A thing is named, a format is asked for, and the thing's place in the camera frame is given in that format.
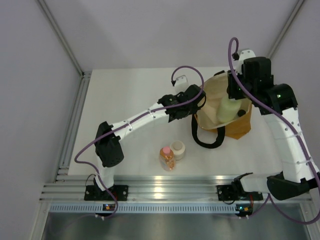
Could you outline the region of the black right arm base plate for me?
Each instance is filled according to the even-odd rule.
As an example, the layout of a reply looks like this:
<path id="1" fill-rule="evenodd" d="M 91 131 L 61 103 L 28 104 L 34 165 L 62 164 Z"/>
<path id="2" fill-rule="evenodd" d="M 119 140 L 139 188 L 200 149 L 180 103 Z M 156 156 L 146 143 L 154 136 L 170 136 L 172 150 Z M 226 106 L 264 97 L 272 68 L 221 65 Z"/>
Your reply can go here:
<path id="1" fill-rule="evenodd" d="M 218 200 L 223 202 L 232 201 L 262 201 L 263 195 L 258 192 L 241 192 L 231 184 L 216 186 Z"/>

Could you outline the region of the white bottle black cap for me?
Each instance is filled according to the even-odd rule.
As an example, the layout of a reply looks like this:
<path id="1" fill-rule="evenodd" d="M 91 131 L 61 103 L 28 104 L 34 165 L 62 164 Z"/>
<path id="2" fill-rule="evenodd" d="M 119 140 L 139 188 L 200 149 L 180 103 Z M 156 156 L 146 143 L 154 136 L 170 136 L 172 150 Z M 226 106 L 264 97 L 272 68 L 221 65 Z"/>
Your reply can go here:
<path id="1" fill-rule="evenodd" d="M 246 114 L 246 111 L 243 110 L 243 109 L 240 109 L 238 112 L 237 112 L 237 116 L 240 118 L 242 116 L 244 116 Z"/>

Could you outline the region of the orange liquid bottle pink cap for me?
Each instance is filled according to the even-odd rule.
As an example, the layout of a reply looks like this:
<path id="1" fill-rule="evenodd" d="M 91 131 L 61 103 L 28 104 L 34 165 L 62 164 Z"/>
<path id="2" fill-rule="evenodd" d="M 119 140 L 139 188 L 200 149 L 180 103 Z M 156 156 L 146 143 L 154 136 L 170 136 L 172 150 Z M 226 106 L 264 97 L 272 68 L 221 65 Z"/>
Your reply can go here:
<path id="1" fill-rule="evenodd" d="M 169 146 L 165 146 L 159 151 L 159 162 L 161 167 L 166 171 L 172 171 L 176 166 L 174 152 Z"/>

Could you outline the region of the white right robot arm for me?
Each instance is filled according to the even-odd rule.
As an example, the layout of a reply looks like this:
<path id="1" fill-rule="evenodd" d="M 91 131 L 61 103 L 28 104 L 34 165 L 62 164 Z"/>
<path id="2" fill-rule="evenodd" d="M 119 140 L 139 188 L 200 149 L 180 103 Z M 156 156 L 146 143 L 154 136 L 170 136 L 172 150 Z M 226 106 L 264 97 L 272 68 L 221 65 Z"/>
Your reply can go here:
<path id="1" fill-rule="evenodd" d="M 279 173 L 246 173 L 236 178 L 232 192 L 244 199 L 251 192 L 286 200 L 320 187 L 320 170 L 314 164 L 300 126 L 298 102 L 293 89 L 275 84 L 269 58 L 243 55 L 228 71 L 230 99 L 249 99 L 259 109 L 274 139 L 282 163 Z"/>

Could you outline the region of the orange canvas bag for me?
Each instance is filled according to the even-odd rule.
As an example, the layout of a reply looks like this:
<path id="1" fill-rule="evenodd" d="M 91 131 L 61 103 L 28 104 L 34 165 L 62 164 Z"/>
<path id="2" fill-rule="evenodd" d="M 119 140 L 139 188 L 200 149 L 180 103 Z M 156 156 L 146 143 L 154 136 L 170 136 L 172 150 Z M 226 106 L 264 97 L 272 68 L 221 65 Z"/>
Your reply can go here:
<path id="1" fill-rule="evenodd" d="M 217 72 L 204 83 L 205 97 L 198 103 L 200 109 L 191 119 L 193 140 L 203 148 L 218 148 L 225 137 L 238 140 L 251 130 L 251 100 L 229 99 L 227 88 L 228 73 L 224 70 Z M 198 128 L 216 133 L 215 141 L 205 143 L 199 140 Z"/>

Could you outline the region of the green lotion pump bottle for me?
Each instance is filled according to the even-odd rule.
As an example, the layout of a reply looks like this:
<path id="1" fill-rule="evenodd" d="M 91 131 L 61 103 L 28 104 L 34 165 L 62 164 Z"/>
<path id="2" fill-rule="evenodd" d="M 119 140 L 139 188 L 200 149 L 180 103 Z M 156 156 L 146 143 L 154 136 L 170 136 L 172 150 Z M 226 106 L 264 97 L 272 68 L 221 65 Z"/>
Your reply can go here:
<path id="1" fill-rule="evenodd" d="M 229 123 L 234 120 L 242 105 L 241 100 L 229 99 L 225 95 L 219 104 L 216 117 L 220 123 Z"/>

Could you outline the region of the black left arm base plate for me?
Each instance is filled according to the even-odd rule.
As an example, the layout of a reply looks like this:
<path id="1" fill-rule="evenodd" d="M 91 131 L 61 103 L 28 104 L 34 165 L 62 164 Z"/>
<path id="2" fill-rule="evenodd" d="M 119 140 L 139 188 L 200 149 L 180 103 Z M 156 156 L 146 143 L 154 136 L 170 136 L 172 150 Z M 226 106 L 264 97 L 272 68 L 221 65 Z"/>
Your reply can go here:
<path id="1" fill-rule="evenodd" d="M 117 201 L 127 201 L 129 186 L 114 185 L 109 189 Z M 101 190 L 97 185 L 87 185 L 84 193 L 85 201 L 112 201 L 112 196 L 106 191 Z"/>

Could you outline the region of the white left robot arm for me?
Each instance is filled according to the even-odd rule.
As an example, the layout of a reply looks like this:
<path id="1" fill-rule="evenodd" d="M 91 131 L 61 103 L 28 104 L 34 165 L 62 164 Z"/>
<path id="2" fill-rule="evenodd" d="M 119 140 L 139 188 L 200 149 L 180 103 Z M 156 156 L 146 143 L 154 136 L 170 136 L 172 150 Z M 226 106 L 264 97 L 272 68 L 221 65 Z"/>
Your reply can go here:
<path id="1" fill-rule="evenodd" d="M 102 122 L 96 133 L 98 141 L 94 144 L 98 159 L 96 195 L 102 200 L 112 196 L 115 166 L 124 159 L 125 142 L 148 128 L 195 114 L 201 108 L 198 104 L 205 96 L 202 86 L 192 84 L 176 95 L 164 95 L 146 111 L 129 119 L 114 124 Z"/>

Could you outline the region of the white cream bottle beige cap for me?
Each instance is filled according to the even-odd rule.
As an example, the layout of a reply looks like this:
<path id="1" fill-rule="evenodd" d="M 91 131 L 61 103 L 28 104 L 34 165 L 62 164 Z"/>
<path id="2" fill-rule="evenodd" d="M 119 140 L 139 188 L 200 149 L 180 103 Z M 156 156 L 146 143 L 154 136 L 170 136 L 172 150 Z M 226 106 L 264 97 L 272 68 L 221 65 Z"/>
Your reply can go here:
<path id="1" fill-rule="evenodd" d="M 186 153 L 186 146 L 182 141 L 173 141 L 169 147 L 173 151 L 174 158 L 176 161 L 180 161 L 183 159 Z"/>

